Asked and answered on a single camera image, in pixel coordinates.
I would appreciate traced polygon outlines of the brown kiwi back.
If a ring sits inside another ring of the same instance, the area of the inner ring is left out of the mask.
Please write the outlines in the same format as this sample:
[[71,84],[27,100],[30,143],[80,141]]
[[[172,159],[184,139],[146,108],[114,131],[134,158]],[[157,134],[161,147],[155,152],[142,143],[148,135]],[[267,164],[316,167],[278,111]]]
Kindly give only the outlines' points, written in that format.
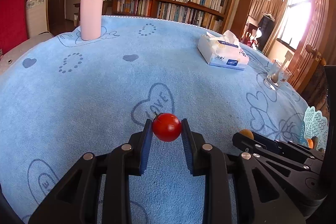
[[251,130],[249,129],[243,129],[239,131],[240,134],[246,136],[247,138],[254,139],[254,135]]

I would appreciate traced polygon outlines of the small orange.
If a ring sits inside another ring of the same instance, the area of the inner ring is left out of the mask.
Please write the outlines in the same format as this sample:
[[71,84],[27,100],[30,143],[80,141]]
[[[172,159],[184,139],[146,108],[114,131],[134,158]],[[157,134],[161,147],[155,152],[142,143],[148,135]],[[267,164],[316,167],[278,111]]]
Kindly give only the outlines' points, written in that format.
[[311,148],[311,149],[314,148],[314,142],[311,139],[307,139],[307,144],[308,144],[309,148]]

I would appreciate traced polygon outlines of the red cherry tomato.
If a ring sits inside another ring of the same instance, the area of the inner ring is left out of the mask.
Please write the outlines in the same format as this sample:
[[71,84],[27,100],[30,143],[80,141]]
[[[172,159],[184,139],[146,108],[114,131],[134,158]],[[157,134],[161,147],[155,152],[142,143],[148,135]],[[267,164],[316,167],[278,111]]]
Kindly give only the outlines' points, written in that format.
[[154,135],[161,141],[175,141],[182,132],[181,121],[170,113],[158,114],[152,123]]

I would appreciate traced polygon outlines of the light blue lattice fruit basket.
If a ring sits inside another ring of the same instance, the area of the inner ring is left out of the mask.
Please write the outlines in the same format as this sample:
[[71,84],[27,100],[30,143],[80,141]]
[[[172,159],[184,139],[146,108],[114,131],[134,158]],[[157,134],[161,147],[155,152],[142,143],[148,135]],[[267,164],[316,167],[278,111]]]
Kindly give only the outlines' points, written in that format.
[[305,111],[301,127],[303,144],[307,145],[309,139],[317,137],[316,149],[326,149],[328,129],[327,118],[322,115],[322,112],[316,110],[314,106],[308,107]]

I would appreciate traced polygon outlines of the clear drinking glass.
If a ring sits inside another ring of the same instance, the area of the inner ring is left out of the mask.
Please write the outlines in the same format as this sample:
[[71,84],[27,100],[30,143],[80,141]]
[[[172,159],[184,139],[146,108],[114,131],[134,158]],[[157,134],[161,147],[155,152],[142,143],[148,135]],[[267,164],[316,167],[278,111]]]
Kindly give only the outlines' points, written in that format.
[[290,76],[290,70],[282,63],[274,60],[269,72],[266,75],[264,84],[272,90],[277,90],[288,81]]

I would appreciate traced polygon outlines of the white tissue pack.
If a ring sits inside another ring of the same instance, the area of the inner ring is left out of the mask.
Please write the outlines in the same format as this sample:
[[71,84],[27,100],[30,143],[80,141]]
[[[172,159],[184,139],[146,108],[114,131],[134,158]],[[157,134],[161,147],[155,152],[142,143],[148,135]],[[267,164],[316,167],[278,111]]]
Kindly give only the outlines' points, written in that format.
[[206,32],[198,41],[198,50],[207,64],[215,67],[244,70],[249,62],[238,38],[230,30],[221,36]]

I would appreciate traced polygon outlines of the spoon in glass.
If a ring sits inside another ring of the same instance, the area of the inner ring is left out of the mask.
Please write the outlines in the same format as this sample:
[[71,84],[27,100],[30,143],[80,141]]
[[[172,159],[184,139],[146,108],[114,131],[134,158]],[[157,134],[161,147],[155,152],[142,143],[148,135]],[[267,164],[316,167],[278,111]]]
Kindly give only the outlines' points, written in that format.
[[288,78],[291,76],[291,72],[286,67],[286,64],[291,61],[292,57],[293,53],[291,51],[287,51],[285,59],[282,63],[278,60],[273,62],[272,67],[268,72],[267,80],[276,88],[287,82]]

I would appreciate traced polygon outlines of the light blue patterned towel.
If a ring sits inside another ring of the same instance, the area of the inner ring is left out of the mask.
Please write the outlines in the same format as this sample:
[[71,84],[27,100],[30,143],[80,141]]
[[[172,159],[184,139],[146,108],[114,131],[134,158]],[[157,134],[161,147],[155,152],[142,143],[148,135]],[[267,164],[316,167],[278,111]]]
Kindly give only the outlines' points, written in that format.
[[103,155],[172,113],[206,142],[238,154],[234,133],[303,140],[306,101],[272,89],[272,66],[249,47],[243,70],[208,65],[197,45],[206,30],[166,20],[105,16],[102,36],[80,30],[33,47],[1,75],[1,187],[18,217],[35,209],[87,152]]

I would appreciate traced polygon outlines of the wooden door with knob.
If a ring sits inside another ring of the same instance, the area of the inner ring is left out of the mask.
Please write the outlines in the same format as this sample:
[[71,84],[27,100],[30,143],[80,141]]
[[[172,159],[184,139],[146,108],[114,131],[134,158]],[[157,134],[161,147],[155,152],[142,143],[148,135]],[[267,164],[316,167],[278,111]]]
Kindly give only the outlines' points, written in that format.
[[331,32],[335,0],[312,0],[306,30],[289,64],[289,84],[301,93],[322,60]]

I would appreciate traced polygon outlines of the pink thermos bottle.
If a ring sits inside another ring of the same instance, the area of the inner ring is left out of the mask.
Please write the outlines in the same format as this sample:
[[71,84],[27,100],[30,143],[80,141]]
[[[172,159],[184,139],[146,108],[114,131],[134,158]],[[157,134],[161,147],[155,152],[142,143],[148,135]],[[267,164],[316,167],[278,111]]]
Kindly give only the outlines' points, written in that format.
[[84,41],[101,36],[103,0],[80,0],[80,32]]

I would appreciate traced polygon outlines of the red wall panel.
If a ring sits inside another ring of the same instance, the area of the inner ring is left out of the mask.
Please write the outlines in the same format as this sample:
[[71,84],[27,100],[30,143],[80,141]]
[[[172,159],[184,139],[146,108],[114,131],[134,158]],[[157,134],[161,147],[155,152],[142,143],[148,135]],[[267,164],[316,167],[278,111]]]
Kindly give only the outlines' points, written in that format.
[[28,39],[26,0],[1,0],[0,12],[0,44],[5,54]]

